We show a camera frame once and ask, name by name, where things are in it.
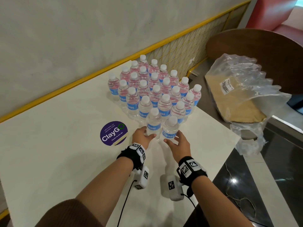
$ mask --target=hand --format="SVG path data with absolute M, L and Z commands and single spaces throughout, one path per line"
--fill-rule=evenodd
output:
M 178 143 L 178 145 L 174 144 L 172 141 L 168 139 L 164 139 L 164 142 L 169 146 L 172 150 L 172 156 L 176 160 L 177 163 L 180 162 L 182 158 L 185 156 L 191 156 L 190 153 L 190 144 L 187 141 L 186 137 L 182 132 L 177 132 L 177 137 L 174 138 Z
M 149 136 L 146 136 L 144 135 L 145 131 L 146 131 L 146 126 L 136 129 L 136 131 L 133 134 L 133 138 L 131 142 L 141 144 L 146 150 L 149 147 L 150 141 L 154 137 L 156 137 L 156 134 L 151 134 Z

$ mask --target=left hand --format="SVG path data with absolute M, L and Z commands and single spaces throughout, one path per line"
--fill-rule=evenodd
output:
M 145 131 L 146 131 L 146 126 L 136 129 L 136 131 L 133 134 L 131 143 L 141 144 L 144 147 L 144 149 L 146 150 L 149 147 L 150 141 L 154 137 L 156 137 L 156 134 L 151 134 L 149 136 L 146 136 L 146 135 L 144 135 Z

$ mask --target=right hand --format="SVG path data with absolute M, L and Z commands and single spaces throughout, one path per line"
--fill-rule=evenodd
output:
M 172 150 L 172 156 L 174 157 L 176 162 L 179 163 L 182 158 L 186 156 L 191 156 L 190 144 L 187 141 L 186 137 L 183 135 L 183 133 L 180 131 L 177 132 L 177 135 L 174 139 L 179 142 L 178 145 L 174 144 L 168 139 L 164 139 L 164 142 Z

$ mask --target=water bottle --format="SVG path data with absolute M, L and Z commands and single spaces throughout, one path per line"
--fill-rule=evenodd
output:
M 109 73 L 108 75 L 109 80 L 108 80 L 108 87 L 109 90 L 111 91 L 112 98 L 114 101 L 119 101 L 119 93 L 118 93 L 118 88 L 119 88 L 119 79 L 116 77 L 116 75 L 112 72 Z
M 159 113 L 158 108 L 153 107 L 146 118 L 146 126 L 147 126 L 146 134 L 147 135 L 156 134 L 159 137 L 161 132 L 160 129 L 161 122 L 162 122 L 162 116 Z
M 176 105 L 177 102 L 179 102 L 181 100 L 181 94 L 180 94 L 180 87 L 179 86 L 174 86 L 171 90 L 171 92 L 169 93 L 170 97 L 171 97 L 171 102 L 172 105 Z
M 191 110 L 194 108 L 195 103 L 194 103 L 194 94 L 191 92 L 188 92 L 187 95 L 182 99 L 182 101 L 185 104 L 185 117 L 184 117 L 184 122 L 186 122 L 189 114 L 191 114 Z
M 153 87 L 154 87 L 155 84 L 160 85 L 160 81 L 159 81 L 159 79 L 158 79 L 158 73 L 153 72 L 153 73 L 151 74 L 151 77 L 150 77 L 150 79 L 149 79 L 149 81 L 148 81 L 148 84 L 149 84 L 150 90 L 153 89 Z
M 182 80 L 180 83 L 178 83 L 178 86 L 180 87 L 181 98 L 184 98 L 189 91 L 188 78 L 186 76 L 182 77 Z
M 150 89 L 147 86 L 146 80 L 140 80 L 140 85 L 137 89 L 138 95 L 140 96 L 140 99 L 142 99 L 143 96 L 148 96 L 150 93 Z
M 140 68 L 139 68 L 139 65 L 138 65 L 138 61 L 132 61 L 131 62 L 131 68 L 129 69 L 129 72 L 132 73 L 132 72 L 137 72 L 139 73 L 140 72 Z
M 152 103 L 149 100 L 148 96 L 143 96 L 142 100 L 139 103 L 139 115 L 140 115 L 140 122 L 142 125 L 146 121 L 146 117 L 149 114 L 150 110 L 152 109 Z
M 158 102 L 161 100 L 162 94 L 160 92 L 160 86 L 154 85 L 152 91 L 149 93 L 149 99 L 151 100 L 153 107 L 158 107 Z
M 139 68 L 144 66 L 146 70 L 149 68 L 149 63 L 146 60 L 146 55 L 140 55 Z
M 178 74 L 177 70 L 172 70 L 171 74 L 169 75 L 169 80 L 172 87 L 178 85 L 179 83 L 179 78 L 177 74 Z
M 158 74 L 159 81 L 162 83 L 163 79 L 168 76 L 169 76 L 169 73 L 167 72 L 167 66 L 165 64 L 161 64 L 159 74 Z
M 128 85 L 126 80 L 120 80 L 120 86 L 118 88 L 119 98 L 120 98 L 120 107 L 123 111 L 126 111 L 127 104 L 126 104 L 126 95 L 128 93 Z
M 179 101 L 175 106 L 172 107 L 171 115 L 176 116 L 178 123 L 182 123 L 186 114 L 185 104 L 183 101 Z
M 172 140 L 176 136 L 178 130 L 179 130 L 179 124 L 177 117 L 170 116 L 163 123 L 162 135 L 164 136 L 164 138 Z
M 170 115 L 172 103 L 169 94 L 162 95 L 162 99 L 158 102 L 158 109 L 163 119 L 166 119 Z
M 128 82 L 129 87 L 134 87 L 137 91 L 137 88 L 140 85 L 140 80 L 138 78 L 138 73 L 132 72 L 131 73 L 131 79 Z
M 170 80 L 168 77 L 163 79 L 163 82 L 161 83 L 160 87 L 161 87 L 160 91 L 161 91 L 162 95 L 170 93 L 170 91 L 172 90 L 172 87 L 170 85 Z
M 151 76 L 153 72 L 156 73 L 159 72 L 158 61 L 156 59 L 151 60 L 151 64 L 148 68 L 148 71 L 149 71 L 149 76 Z
M 128 84 L 130 78 L 131 78 L 131 73 L 129 72 L 129 70 L 126 66 L 123 66 L 122 72 L 120 74 L 120 80 L 126 80 L 126 82 Z
M 194 88 L 189 90 L 189 92 L 194 94 L 195 106 L 198 104 L 199 100 L 201 99 L 201 89 L 202 86 L 200 84 L 195 84 Z
M 131 119 L 135 119 L 138 116 L 138 105 L 140 102 L 140 97 L 134 87 L 130 87 L 128 89 L 128 94 L 126 95 L 126 102 L 128 107 L 128 116 Z
M 149 80 L 149 73 L 146 71 L 145 66 L 140 67 L 140 72 L 139 72 L 139 80 Z

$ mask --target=forearm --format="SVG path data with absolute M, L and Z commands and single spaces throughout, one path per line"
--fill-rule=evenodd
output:
M 118 158 L 98 174 L 76 199 L 80 200 L 105 226 L 132 170 L 132 160 L 126 157 Z
M 206 176 L 197 177 L 191 188 L 201 206 L 210 227 L 253 227 Z

